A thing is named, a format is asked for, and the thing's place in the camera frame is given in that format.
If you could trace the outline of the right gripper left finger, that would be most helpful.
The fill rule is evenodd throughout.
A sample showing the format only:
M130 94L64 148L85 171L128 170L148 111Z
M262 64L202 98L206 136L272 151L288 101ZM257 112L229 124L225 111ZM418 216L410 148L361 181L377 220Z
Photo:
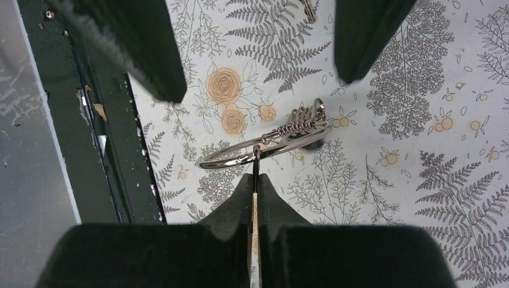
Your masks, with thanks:
M55 246L38 287L249 287L253 176L194 224L81 224Z

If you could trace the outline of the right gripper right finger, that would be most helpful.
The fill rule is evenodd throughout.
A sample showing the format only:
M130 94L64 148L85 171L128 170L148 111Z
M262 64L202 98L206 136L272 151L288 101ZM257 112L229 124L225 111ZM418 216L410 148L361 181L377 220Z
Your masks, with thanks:
M256 181L261 287L454 287L438 244L416 226L313 225Z

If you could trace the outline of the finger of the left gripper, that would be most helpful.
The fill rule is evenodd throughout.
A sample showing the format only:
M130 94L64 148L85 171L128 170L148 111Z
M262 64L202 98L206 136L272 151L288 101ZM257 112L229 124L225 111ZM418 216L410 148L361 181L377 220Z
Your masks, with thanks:
M365 78L416 0L336 1L334 63L341 82Z
M183 101L187 82L166 1L56 1L55 7L156 100Z

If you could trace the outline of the blue tag key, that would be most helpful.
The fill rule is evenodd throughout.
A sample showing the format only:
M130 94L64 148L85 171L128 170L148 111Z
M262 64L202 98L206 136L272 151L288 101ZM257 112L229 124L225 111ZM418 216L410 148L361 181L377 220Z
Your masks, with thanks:
M300 0L304 6L304 13L308 18L309 23L316 22L316 7L311 0Z

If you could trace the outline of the metal keyring with keys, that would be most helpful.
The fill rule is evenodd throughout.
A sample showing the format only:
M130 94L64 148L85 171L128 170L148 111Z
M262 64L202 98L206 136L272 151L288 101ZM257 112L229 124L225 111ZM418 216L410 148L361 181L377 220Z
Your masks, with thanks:
M250 164L323 139L333 126L327 120L324 102L316 98L311 106L293 109L285 124L258 138L220 149L199 163L202 169L224 169Z

